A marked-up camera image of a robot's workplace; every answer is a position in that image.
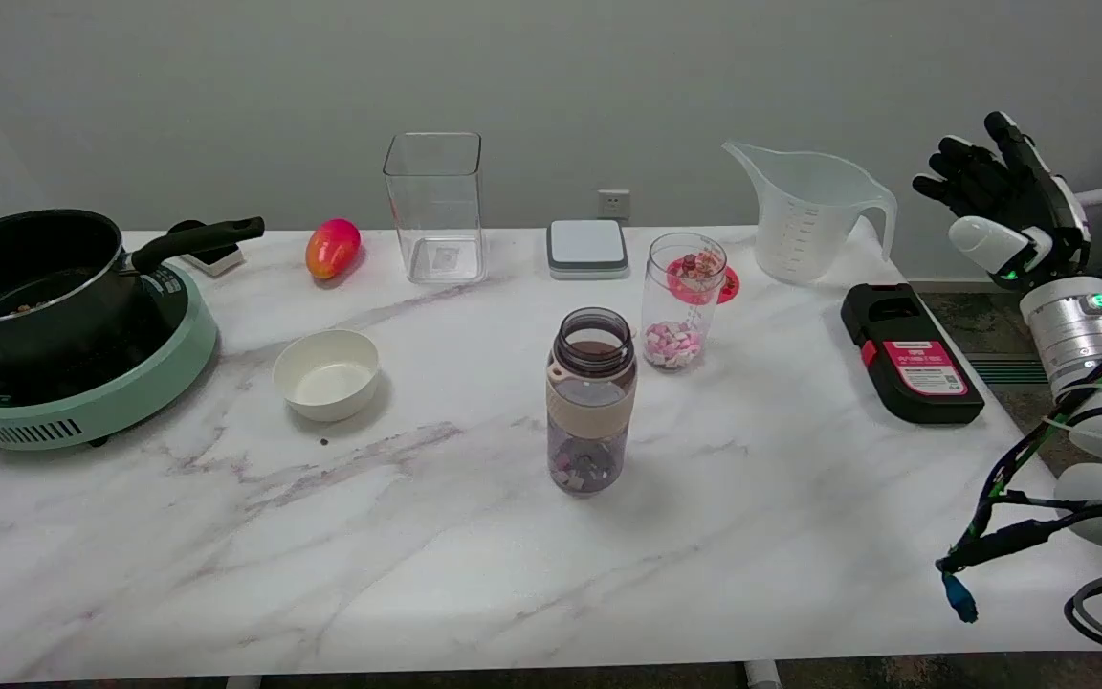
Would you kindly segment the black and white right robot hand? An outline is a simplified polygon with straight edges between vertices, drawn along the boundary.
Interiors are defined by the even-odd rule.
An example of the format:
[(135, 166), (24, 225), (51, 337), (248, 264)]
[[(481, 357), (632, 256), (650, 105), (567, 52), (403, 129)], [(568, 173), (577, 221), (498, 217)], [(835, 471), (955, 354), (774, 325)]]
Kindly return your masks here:
[(1009, 115), (987, 114), (983, 126), (994, 151), (948, 134), (914, 191), (954, 214), (949, 240), (1004, 291), (1085, 274), (1091, 232), (1074, 191)]

